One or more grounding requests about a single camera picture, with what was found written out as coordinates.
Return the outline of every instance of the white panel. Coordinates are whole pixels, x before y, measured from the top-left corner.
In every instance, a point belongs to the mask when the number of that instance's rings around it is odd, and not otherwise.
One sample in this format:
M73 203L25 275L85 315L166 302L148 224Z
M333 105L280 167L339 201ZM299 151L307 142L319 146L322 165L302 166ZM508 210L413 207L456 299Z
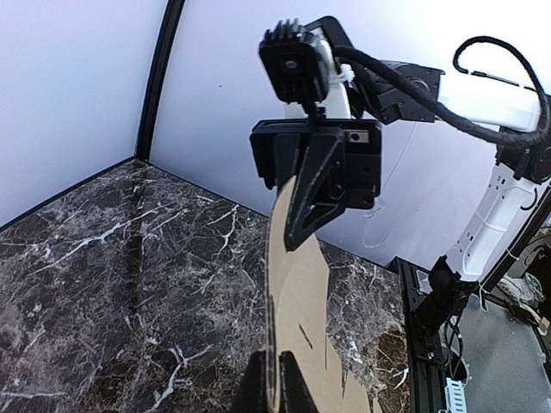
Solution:
M551 51L541 37L548 8L543 0L525 1L521 10L480 0L445 6L437 0L188 0L165 79L152 161L268 213L275 192L257 178L249 134L259 120L283 114L257 56L263 32L279 19L307 23L334 15L355 47L378 59L446 71L453 70L452 56L464 40L493 35L518 47L550 91ZM473 46L461 63L526 79L515 59L495 46ZM319 235L380 264L402 256L431 267L474 212L495 149L444 124L397 122L384 128L383 138L383 191L375 209L348 211Z
M166 1L2 1L0 225L134 154Z

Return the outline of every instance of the marble table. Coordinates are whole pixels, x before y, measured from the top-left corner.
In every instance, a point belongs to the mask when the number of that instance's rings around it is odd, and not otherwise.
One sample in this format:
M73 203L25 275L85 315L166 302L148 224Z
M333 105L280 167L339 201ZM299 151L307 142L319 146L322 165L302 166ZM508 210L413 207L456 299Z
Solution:
M0 232L0 411L226 411L263 346L266 224L133 160ZM398 275L322 249L343 365L409 411Z

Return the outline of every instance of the white wall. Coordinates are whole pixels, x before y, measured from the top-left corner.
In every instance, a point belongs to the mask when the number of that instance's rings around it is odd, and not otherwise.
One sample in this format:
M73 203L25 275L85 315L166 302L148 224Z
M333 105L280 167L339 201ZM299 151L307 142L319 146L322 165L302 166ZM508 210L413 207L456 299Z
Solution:
M0 225L134 154L166 0L0 4Z
M257 56L267 28L289 17L307 23L334 15L355 47L379 59L446 71L453 70L453 53L464 40L489 34L517 46L551 92L545 4L527 0L519 9L482 0L188 0L164 83L152 162L268 213L275 192L257 178L249 146L258 120L282 117ZM492 46L474 46L461 62L525 79L514 58ZM495 150L444 124L399 122L383 133L383 191L375 209L348 211L319 235L374 262L402 256L431 267L476 208Z

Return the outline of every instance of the bolt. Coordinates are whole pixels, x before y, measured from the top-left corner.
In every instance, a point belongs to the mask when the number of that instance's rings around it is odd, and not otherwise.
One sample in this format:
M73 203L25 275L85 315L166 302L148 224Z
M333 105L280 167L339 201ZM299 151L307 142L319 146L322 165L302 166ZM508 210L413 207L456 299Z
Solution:
M298 65L294 60L289 59L285 61L285 67L287 67L290 71L294 71Z

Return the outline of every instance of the brown paper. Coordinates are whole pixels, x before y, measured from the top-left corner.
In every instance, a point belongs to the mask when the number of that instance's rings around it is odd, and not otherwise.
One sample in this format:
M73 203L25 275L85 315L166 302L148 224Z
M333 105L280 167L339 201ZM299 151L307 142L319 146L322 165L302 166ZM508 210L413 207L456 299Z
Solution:
M267 357L269 411L279 411L279 355L291 351L320 413L370 412L365 389L350 373L345 388L342 365L325 335L329 268L310 236L296 251L287 252L283 232L293 193L291 178L275 202L267 248Z

